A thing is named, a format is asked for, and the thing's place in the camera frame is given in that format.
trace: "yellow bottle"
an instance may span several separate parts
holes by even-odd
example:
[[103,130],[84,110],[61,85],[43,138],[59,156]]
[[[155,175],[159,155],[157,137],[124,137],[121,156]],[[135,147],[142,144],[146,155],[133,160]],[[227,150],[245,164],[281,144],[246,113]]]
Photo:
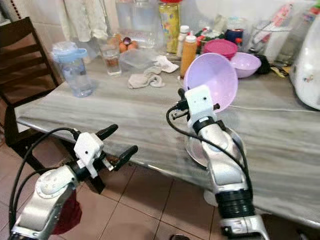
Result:
[[163,34],[166,40],[166,51],[175,54],[178,46],[178,36],[180,33],[180,4],[161,0],[159,12]]
[[180,66],[180,78],[185,77],[186,71],[188,70],[190,64],[196,58],[197,51],[197,38],[194,35],[189,35],[185,37],[182,50],[182,60]]

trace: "magenta bowl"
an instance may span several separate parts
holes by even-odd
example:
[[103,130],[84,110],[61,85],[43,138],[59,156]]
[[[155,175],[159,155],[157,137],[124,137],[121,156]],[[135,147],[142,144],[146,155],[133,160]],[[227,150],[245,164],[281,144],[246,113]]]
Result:
[[239,79],[251,76],[261,66],[261,61],[259,58],[244,52],[237,52],[230,62],[234,67]]
[[205,53],[197,57],[184,75],[184,90],[200,85],[207,85],[211,92],[213,104],[219,104],[221,112],[235,99],[238,90],[236,70],[230,61],[217,53]]

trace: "wooden chair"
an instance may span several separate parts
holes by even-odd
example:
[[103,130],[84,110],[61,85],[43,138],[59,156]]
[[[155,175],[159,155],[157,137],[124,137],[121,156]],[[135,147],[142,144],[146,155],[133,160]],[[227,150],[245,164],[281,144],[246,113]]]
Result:
[[[29,17],[0,26],[0,97],[6,104],[6,144],[23,157],[43,133],[17,124],[17,110],[31,105],[58,86]],[[35,169],[44,166],[31,156]]]

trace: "glass of water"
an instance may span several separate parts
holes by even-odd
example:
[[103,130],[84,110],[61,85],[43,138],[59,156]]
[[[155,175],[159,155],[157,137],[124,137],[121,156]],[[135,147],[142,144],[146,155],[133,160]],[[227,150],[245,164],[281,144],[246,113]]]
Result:
[[98,38],[97,41],[108,74],[112,77],[120,76],[121,68],[119,64],[119,40],[115,36],[109,36]]

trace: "white bottle cap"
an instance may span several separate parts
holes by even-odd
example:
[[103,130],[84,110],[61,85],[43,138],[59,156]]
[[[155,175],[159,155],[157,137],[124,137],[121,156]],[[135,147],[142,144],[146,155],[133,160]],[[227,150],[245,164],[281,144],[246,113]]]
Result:
[[180,26],[180,33],[186,34],[189,32],[189,26],[188,25],[181,25]]
[[185,41],[187,43],[195,43],[197,41],[197,37],[195,35],[189,35],[185,37]]

